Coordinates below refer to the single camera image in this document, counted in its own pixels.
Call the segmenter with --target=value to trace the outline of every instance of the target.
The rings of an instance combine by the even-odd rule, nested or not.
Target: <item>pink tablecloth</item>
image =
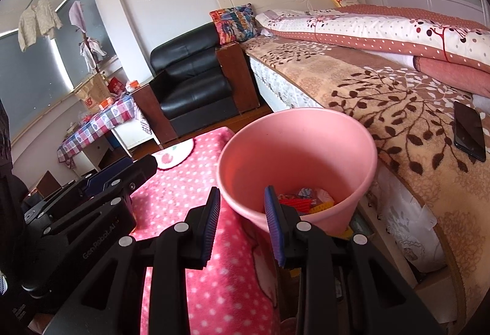
[[[220,152],[233,132],[220,128],[194,139],[181,164],[155,176],[133,195],[137,239],[157,236],[206,203],[216,185]],[[146,273],[141,334],[148,333],[151,269]],[[187,270],[190,331],[193,335],[279,334],[277,281],[269,245],[250,222],[221,200],[211,260],[202,271]]]

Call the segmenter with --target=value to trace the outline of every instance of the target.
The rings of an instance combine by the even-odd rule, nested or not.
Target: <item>wooden floor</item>
[[[247,126],[249,123],[253,122],[254,120],[257,120],[257,119],[264,117],[265,115],[268,115],[271,113],[272,113],[272,110],[269,108],[269,106],[267,104],[264,103],[262,106],[254,109],[254,110],[244,112],[243,114],[237,115],[237,116],[235,116],[233,118],[229,118],[227,120],[223,120],[222,122],[219,122],[217,124],[213,124],[211,126],[208,126],[207,128],[200,129],[196,132],[186,134],[185,136],[179,137],[175,140],[171,140],[171,141],[163,144],[162,147],[163,148],[171,147],[174,144],[181,143],[181,142],[186,141],[190,138],[199,136],[200,134],[204,134],[204,133],[207,133],[211,130],[222,128],[222,127],[230,128],[231,130],[233,130],[236,133],[240,129]],[[131,153],[133,154],[134,159],[140,159],[147,154],[154,154],[155,152],[158,152],[158,151],[160,151],[160,147],[158,146],[158,144],[156,144],[155,140],[149,140],[149,141],[137,146],[134,150],[131,151]]]

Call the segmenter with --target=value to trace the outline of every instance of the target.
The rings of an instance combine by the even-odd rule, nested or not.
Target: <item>pink polka dot blanket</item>
[[[288,39],[415,55],[490,72],[490,31],[483,25],[425,10],[363,8],[268,10],[256,20]]]
[[[192,153],[179,165],[157,173],[132,196],[137,227],[146,239],[185,219],[206,203],[216,185],[217,160],[233,136],[219,128],[195,137]],[[148,333],[151,269],[146,272],[141,335]],[[190,333],[279,334],[277,279],[269,244],[255,227],[221,200],[211,260],[202,271],[186,271]]]

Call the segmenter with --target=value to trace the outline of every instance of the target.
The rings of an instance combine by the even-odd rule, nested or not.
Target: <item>brown floral blanket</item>
[[[471,105],[471,96],[351,48],[280,37],[254,38],[243,48],[323,107],[360,121],[379,158],[430,207],[461,328],[490,285],[490,160],[476,161],[452,142],[452,101]],[[480,117],[490,146],[490,118],[483,112]]]

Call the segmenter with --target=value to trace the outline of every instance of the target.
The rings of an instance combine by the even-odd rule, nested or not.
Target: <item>bed frame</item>
[[[251,3],[254,13],[259,14],[270,9],[288,10],[320,10],[335,8],[332,0],[217,0],[220,8],[236,7]],[[268,86],[256,77],[257,86],[260,94],[274,112],[289,109],[278,96],[273,93]],[[425,305],[432,312],[433,316],[440,323],[445,323],[449,333],[452,333],[453,321],[457,318],[456,294],[452,286],[452,279],[449,268],[445,267],[437,272],[427,275],[421,282],[417,283],[412,269],[408,265],[403,254],[400,252],[394,238],[388,234],[382,222],[377,220],[377,212],[373,207],[369,207],[366,200],[362,199],[359,210],[364,218],[369,222],[375,234],[371,237],[372,242],[386,256],[386,258],[400,271],[400,274],[407,283],[415,290],[417,295],[423,300]]]

